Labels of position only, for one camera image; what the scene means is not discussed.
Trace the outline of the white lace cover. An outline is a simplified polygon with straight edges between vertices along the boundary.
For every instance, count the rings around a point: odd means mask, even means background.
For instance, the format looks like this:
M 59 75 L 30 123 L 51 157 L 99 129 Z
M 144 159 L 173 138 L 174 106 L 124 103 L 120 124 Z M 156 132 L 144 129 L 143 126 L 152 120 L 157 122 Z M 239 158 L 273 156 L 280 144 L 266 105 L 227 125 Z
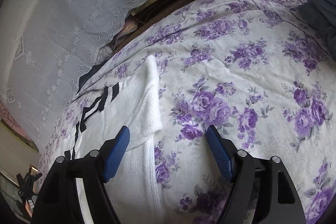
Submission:
M 1 102 L 39 149 L 132 9 L 147 0 L 2 0 Z

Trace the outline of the white knit sweater black trim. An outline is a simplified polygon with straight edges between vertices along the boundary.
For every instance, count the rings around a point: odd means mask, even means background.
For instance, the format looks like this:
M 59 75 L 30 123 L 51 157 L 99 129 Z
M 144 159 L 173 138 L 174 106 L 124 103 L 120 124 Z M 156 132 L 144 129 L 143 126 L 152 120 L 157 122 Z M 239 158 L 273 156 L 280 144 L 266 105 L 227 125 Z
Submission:
M 154 135 L 162 128 L 154 56 L 83 108 L 70 143 L 85 223 L 161 223 Z

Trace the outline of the blue fleece garment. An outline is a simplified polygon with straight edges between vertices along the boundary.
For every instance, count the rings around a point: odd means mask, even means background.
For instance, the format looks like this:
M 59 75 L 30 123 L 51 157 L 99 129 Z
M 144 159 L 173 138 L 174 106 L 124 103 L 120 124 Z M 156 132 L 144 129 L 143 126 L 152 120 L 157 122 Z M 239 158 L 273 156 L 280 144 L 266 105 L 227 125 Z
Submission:
M 318 31 L 335 58 L 335 0 L 306 0 L 299 12 Z

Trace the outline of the purple floral bed sheet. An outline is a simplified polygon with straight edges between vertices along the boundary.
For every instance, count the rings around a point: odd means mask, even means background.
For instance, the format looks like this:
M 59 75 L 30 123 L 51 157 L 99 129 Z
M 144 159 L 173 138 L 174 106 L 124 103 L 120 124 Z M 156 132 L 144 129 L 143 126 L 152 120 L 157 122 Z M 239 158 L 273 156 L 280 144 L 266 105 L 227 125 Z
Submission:
M 107 61 L 55 123 L 40 167 L 131 140 L 106 185 L 122 223 L 215 223 L 230 184 L 214 125 L 250 155 L 282 159 L 306 223 L 335 196 L 335 61 L 298 12 L 305 0 L 197 0 Z

